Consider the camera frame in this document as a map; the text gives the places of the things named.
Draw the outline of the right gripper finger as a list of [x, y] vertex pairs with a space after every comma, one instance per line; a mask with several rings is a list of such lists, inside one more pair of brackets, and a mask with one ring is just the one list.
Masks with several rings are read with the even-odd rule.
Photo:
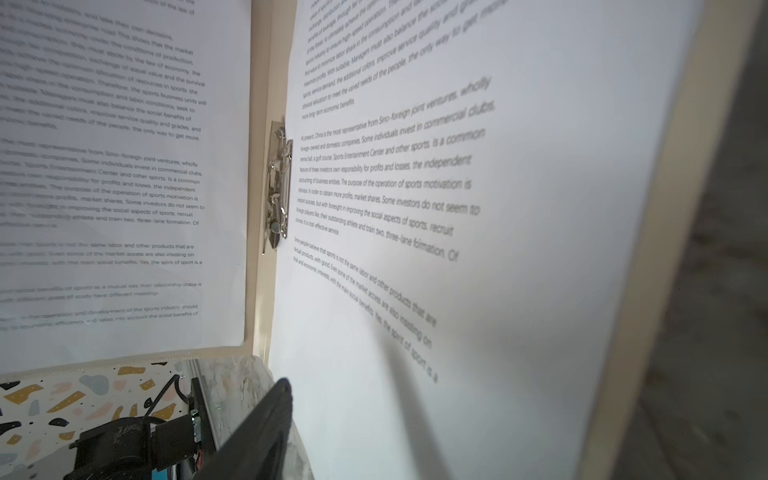
[[291, 384], [281, 378], [223, 446], [204, 458], [194, 479], [281, 479], [292, 413]]

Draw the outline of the silver folder clip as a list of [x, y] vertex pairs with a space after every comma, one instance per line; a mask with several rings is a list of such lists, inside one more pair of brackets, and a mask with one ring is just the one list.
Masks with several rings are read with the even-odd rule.
[[287, 136], [285, 123], [272, 121], [265, 177], [264, 237], [266, 248], [276, 250], [288, 237], [293, 140]]

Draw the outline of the text printed paper sheet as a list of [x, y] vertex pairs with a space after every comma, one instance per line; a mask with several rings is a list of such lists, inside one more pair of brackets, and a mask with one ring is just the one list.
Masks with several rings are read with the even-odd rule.
[[1, 371], [245, 340], [251, 5], [1, 5]]

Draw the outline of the beige manila folder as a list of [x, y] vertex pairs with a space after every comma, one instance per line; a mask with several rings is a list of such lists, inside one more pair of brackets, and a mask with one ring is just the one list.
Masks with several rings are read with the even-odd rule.
[[[1, 464], [10, 477], [47, 479], [44, 449], [63, 443], [63, 477], [74, 466], [70, 446], [88, 430], [147, 410], [164, 420], [189, 412], [183, 362], [253, 356], [269, 366], [277, 289], [276, 250], [264, 237], [265, 177], [270, 125], [285, 123], [289, 63], [301, 1], [251, 5], [245, 340], [217, 347], [99, 360], [16, 374], [1, 371]], [[647, 190], [626, 282], [599, 378], [577, 474], [604, 479], [616, 462], [687, 242], [706, 176], [753, 39], [761, 1], [698, 1], [702, 5]], [[291, 456], [306, 448], [293, 413], [282, 478]]]

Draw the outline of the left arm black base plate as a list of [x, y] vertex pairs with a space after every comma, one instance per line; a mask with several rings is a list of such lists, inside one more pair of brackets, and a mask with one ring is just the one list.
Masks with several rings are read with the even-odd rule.
[[189, 412], [173, 420], [155, 416], [119, 418], [81, 434], [70, 446], [73, 469], [66, 479], [150, 479], [152, 473], [186, 465], [202, 470], [217, 451], [202, 385], [191, 379]]

